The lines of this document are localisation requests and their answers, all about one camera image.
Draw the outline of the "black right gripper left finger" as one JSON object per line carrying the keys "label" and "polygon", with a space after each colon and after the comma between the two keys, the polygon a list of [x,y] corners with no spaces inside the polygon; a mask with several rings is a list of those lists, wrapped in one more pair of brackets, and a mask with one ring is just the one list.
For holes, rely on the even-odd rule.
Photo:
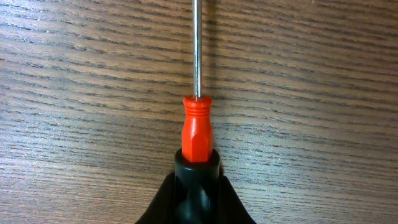
{"label": "black right gripper left finger", "polygon": [[166,176],[146,211],[136,224],[175,223],[175,175]]}

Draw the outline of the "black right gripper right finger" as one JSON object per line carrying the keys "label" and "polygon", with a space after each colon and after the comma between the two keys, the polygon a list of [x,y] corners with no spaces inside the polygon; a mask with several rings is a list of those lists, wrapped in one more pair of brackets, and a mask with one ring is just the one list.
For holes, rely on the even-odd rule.
{"label": "black right gripper right finger", "polygon": [[246,211],[227,177],[220,177],[218,194],[218,223],[256,224]]}

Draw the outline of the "red and black screwdriver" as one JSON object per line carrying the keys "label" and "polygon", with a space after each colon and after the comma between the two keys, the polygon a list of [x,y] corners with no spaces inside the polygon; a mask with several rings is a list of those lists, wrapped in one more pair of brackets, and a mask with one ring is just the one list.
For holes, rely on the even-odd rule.
{"label": "red and black screwdriver", "polygon": [[212,99],[202,86],[202,1],[192,1],[193,94],[183,99],[182,148],[175,155],[176,220],[215,223],[220,156],[213,151]]}

